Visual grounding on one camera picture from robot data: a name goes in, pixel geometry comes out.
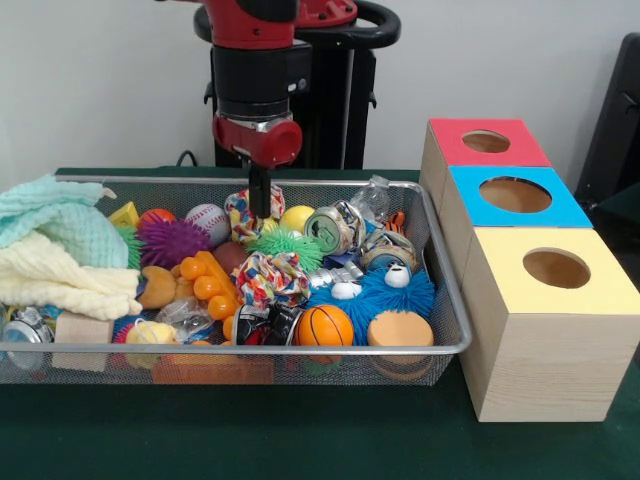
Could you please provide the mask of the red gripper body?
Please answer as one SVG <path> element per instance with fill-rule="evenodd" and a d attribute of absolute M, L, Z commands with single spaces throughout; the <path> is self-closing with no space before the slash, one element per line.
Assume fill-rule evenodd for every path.
<path fill-rule="evenodd" d="M 292 163 L 303 143 L 301 128 L 291 117 L 256 122 L 216 114 L 212 130 L 222 148 L 244 155 L 264 168 Z"/>

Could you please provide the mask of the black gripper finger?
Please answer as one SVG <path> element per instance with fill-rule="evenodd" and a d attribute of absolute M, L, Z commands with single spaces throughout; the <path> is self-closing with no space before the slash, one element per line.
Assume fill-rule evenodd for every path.
<path fill-rule="evenodd" d="M 257 218 L 271 216 L 271 180 L 268 170 L 252 164 L 249 169 L 249 208 Z"/>

